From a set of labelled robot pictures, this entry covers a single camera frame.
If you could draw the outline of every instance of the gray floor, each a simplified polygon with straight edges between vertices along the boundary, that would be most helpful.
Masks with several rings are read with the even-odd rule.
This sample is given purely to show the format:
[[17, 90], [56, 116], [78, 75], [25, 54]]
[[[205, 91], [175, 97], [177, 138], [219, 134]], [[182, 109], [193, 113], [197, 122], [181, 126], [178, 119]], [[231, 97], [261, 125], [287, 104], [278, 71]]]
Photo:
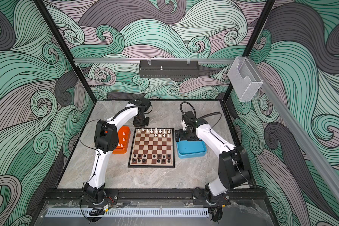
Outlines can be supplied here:
[[[89, 120], [108, 119], [126, 106], [127, 101], [99, 101]], [[152, 101], [153, 111], [150, 117], [149, 127], [181, 129], [180, 101]], [[197, 116], [211, 112], [222, 112], [218, 101], [192, 101]], [[183, 110], [190, 110], [190, 106], [184, 104]], [[219, 115], [206, 118], [210, 125], [214, 125]], [[207, 153], [203, 157], [180, 159], [175, 147], [175, 168], [128, 168], [128, 159], [131, 152], [131, 144], [134, 132], [133, 119], [125, 125], [131, 129], [131, 139], [125, 154], [112, 154], [105, 175], [105, 188], [203, 188], [207, 183], [218, 176], [218, 158], [207, 146]], [[94, 131], [96, 122], [91, 122], [85, 127], [81, 141], [94, 147]], [[214, 130], [233, 143], [226, 119], [222, 116]], [[94, 162], [95, 151], [78, 143], [72, 158], [59, 183], [58, 188], [82, 188], [83, 182], [90, 178]]]

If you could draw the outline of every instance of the wavy patterned wallpaper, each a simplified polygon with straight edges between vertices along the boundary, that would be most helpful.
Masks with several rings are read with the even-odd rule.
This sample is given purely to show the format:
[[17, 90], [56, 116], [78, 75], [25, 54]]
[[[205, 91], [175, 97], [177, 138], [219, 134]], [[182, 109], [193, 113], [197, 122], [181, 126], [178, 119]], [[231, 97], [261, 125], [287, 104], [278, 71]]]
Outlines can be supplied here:
[[0, 226], [28, 225], [93, 102], [32, 0], [0, 1]]
[[[278, 4], [290, 2], [281, 0]], [[74, 57], [241, 56], [266, 0], [45, 0]], [[82, 64], [98, 99], [222, 99], [230, 66], [143, 79], [138, 64]]]
[[[339, 0], [276, 6], [251, 58], [339, 174]], [[339, 204], [260, 89], [230, 109], [280, 225], [339, 225]]]

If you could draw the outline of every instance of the orange tray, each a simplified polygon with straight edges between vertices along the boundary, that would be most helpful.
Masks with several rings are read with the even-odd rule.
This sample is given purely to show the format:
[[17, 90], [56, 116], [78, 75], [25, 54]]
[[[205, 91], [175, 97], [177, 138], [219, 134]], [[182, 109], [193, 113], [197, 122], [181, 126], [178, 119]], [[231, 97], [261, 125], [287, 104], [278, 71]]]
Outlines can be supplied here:
[[118, 131], [119, 146], [113, 151], [113, 154], [124, 154], [127, 152], [130, 135], [131, 131], [129, 130], [128, 126], [122, 126], [119, 129]]

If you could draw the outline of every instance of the black vertical post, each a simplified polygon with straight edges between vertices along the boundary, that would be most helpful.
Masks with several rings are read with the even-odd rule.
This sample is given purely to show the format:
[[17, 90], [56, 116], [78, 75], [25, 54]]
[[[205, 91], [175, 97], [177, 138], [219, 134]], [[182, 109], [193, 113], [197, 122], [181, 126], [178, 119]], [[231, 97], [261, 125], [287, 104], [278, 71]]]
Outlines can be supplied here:
[[[257, 23], [255, 25], [254, 31], [251, 34], [250, 40], [247, 43], [247, 46], [244, 50], [244, 53], [242, 54], [243, 57], [250, 56], [251, 50], [255, 45], [255, 42], [257, 41], [258, 37], [260, 36], [260, 33], [262, 31], [263, 26], [265, 25], [265, 22], [267, 20], [267, 17], [269, 16], [272, 7], [274, 6], [275, 0], [267, 0], [265, 3], [264, 8], [262, 9], [260, 17], [257, 19]], [[223, 96], [223, 101], [226, 102], [227, 99], [230, 96], [230, 93], [233, 89], [233, 86], [230, 84], [226, 90], [225, 95]]]
[[76, 66], [74, 63], [74, 57], [72, 53], [70, 52], [68, 46], [66, 45], [63, 37], [61, 36], [59, 29], [54, 23], [53, 18], [50, 16], [48, 9], [45, 7], [45, 4], [43, 0], [33, 0], [36, 7], [38, 8], [39, 12], [41, 13], [41, 16], [44, 18], [46, 24], [48, 25], [49, 29], [54, 35], [54, 38], [57, 40], [59, 47], [61, 50], [64, 52], [64, 55], [67, 57], [70, 65], [72, 66], [74, 72], [77, 74], [78, 79], [81, 81], [83, 84], [85, 90], [87, 91], [89, 97], [92, 99], [92, 101], [95, 103], [96, 98], [94, 96], [94, 93], [92, 89], [90, 88], [89, 84], [87, 83], [87, 80], [84, 77], [84, 74], [82, 73], [81, 69], [79, 66]]

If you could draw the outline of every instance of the blue tray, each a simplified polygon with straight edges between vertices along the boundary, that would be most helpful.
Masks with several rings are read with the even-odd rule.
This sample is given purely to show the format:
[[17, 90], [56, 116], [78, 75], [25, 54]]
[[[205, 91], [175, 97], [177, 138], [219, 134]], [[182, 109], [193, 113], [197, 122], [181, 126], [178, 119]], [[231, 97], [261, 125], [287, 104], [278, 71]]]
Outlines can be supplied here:
[[207, 152], [204, 141], [186, 141], [176, 142], [179, 158], [193, 158], [204, 156]]

